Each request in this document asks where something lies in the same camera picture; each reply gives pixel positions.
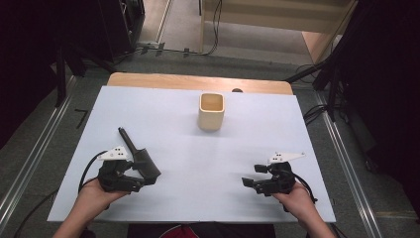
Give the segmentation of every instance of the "white tabletop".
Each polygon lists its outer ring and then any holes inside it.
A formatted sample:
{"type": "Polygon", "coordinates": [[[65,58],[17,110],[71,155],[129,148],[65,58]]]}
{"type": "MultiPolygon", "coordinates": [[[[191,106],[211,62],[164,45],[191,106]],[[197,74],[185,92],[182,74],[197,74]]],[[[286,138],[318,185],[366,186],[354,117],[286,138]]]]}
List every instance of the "white tabletop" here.
{"type": "MultiPolygon", "coordinates": [[[[295,96],[219,92],[226,106],[222,128],[204,132],[197,126],[203,92],[207,91],[102,87],[48,221],[65,219],[92,157],[126,146],[119,127],[127,131],[137,149],[148,150],[161,176],[156,184],[112,203],[97,220],[295,221],[273,197],[244,187],[242,178],[269,179],[270,174],[255,173],[254,165],[267,165],[275,152],[304,152],[306,157],[290,162],[293,172],[310,184],[322,218],[336,221],[295,96]]],[[[93,163],[86,179],[96,177],[101,166],[102,162],[93,163]]],[[[126,175],[140,176],[132,170],[126,175]]]]}

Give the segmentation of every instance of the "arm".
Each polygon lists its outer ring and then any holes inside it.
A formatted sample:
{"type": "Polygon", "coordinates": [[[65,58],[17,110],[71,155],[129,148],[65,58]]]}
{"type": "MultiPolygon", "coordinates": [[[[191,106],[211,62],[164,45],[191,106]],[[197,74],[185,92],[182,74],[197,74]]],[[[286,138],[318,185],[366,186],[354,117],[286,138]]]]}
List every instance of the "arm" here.
{"type": "Polygon", "coordinates": [[[80,191],[70,213],[53,237],[78,238],[83,229],[113,201],[126,195],[123,191],[106,192],[96,178],[80,191]]]}
{"type": "Polygon", "coordinates": [[[290,194],[274,193],[272,196],[278,199],[297,218],[299,224],[309,233],[311,238],[335,237],[322,220],[309,197],[308,191],[301,183],[297,182],[290,194]]]}

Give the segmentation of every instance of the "person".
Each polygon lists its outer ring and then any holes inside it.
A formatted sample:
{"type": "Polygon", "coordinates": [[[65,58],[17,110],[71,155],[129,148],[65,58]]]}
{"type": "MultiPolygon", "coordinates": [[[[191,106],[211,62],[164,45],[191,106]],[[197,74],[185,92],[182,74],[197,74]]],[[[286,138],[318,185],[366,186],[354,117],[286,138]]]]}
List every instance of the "person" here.
{"type": "MultiPolygon", "coordinates": [[[[56,230],[53,238],[78,238],[88,224],[113,201],[129,194],[123,191],[106,192],[97,178],[87,182],[80,191],[71,211],[56,230]]],[[[308,191],[296,182],[291,193],[272,194],[287,210],[297,218],[311,238],[335,237],[319,215],[308,191]]]]}

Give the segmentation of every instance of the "person's right hand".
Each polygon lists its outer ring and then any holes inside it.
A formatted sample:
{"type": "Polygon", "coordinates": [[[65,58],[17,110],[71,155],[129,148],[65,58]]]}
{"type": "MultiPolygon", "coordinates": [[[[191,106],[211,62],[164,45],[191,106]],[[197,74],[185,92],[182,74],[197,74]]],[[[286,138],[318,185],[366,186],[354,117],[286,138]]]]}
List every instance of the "person's right hand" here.
{"type": "Polygon", "coordinates": [[[297,218],[310,237],[335,237],[322,220],[305,186],[296,182],[289,194],[273,193],[287,210],[297,218]]]}

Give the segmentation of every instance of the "gray floor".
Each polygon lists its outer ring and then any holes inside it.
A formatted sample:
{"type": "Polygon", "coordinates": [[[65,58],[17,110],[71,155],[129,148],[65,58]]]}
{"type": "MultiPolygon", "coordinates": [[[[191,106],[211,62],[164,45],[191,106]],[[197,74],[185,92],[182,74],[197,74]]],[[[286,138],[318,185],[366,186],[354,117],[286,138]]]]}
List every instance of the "gray floor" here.
{"type": "MultiPolygon", "coordinates": [[[[185,9],[185,11],[198,16],[198,1],[172,1],[160,39],[161,42],[165,42],[166,49],[193,49],[194,44],[198,41],[198,32],[195,35],[194,31],[190,31],[194,33],[194,36],[187,36],[185,33],[189,30],[186,30],[186,32],[179,30],[178,32],[176,25],[179,26],[179,24],[175,24],[175,26],[170,24],[177,22],[172,19],[179,17],[179,13],[174,14],[174,12],[180,9],[185,9]],[[182,8],[179,3],[185,3],[187,7],[182,8]]],[[[277,46],[270,46],[264,49],[264,44],[262,44],[252,48],[252,46],[258,45],[257,41],[264,41],[264,38],[256,40],[257,36],[248,37],[239,34],[236,37],[240,41],[231,41],[235,36],[231,35],[232,38],[229,37],[229,34],[232,32],[228,30],[235,27],[233,25],[226,26],[223,31],[220,31],[220,34],[223,34],[223,37],[221,35],[221,46],[212,57],[190,56],[184,58],[176,53],[163,53],[162,56],[156,57],[155,53],[149,52],[145,55],[130,56],[116,65],[116,67],[121,71],[129,72],[179,73],[283,80],[288,76],[294,75],[300,65],[310,63],[310,57],[304,47],[303,39],[301,36],[299,37],[299,33],[284,31],[282,35],[286,40],[281,41],[277,46]],[[246,39],[251,39],[252,42],[247,43],[246,39]],[[281,57],[270,53],[269,49],[277,49],[281,57]]],[[[237,27],[238,30],[234,32],[250,33],[248,30],[240,29],[243,27],[237,27]]],[[[207,40],[206,43],[210,46],[211,39],[207,40]]],[[[107,83],[108,77],[109,74],[102,68],[93,67],[87,72],[85,77],[76,79],[65,114],[44,150],[41,160],[7,225],[5,225],[3,232],[0,231],[1,237],[13,237],[19,224],[21,224],[25,215],[35,204],[59,187],[85,124],[84,121],[82,126],[77,129],[82,114],[76,112],[75,109],[90,110],[93,107],[100,87],[107,83]]],[[[312,77],[307,76],[303,80],[311,81],[312,77]]],[[[311,89],[310,84],[297,81],[292,86],[293,92],[298,98],[302,114],[317,104],[316,92],[311,89]]],[[[0,194],[2,197],[12,186],[15,177],[24,166],[27,157],[48,123],[53,113],[54,101],[55,94],[53,92],[40,103],[39,107],[0,151],[0,168],[3,179],[0,183],[0,194]]],[[[415,224],[416,216],[401,186],[386,175],[368,172],[365,167],[364,155],[350,127],[341,119],[337,121],[336,125],[340,130],[349,157],[363,185],[363,190],[375,214],[383,237],[419,237],[420,227],[415,224]]],[[[320,117],[310,124],[308,132],[337,216],[337,226],[348,237],[369,237],[324,119],[320,117]]],[[[52,204],[47,202],[34,213],[27,222],[21,237],[52,236],[58,224],[46,222],[51,206],[52,204]]],[[[296,223],[275,224],[275,228],[277,237],[305,236],[305,232],[296,223]]],[[[96,231],[98,237],[125,237],[127,225],[95,223],[92,229],[96,231]]]]}

